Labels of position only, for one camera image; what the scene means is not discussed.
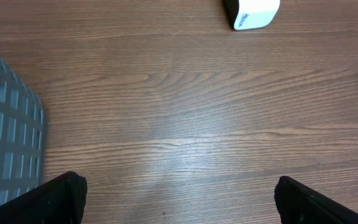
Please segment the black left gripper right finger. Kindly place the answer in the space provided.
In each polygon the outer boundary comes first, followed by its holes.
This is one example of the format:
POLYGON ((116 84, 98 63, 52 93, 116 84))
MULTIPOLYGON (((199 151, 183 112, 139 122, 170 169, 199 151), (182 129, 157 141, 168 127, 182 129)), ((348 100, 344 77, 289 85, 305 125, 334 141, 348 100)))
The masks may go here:
POLYGON ((280 177, 274 199, 282 224, 358 224, 358 213, 289 176, 280 177))

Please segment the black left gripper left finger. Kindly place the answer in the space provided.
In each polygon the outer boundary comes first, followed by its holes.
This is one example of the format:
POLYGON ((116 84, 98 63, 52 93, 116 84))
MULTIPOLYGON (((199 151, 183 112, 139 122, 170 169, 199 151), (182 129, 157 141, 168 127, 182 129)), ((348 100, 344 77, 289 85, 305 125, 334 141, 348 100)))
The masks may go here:
POLYGON ((85 177, 66 172, 0 206, 1 224, 80 224, 88 191, 85 177))

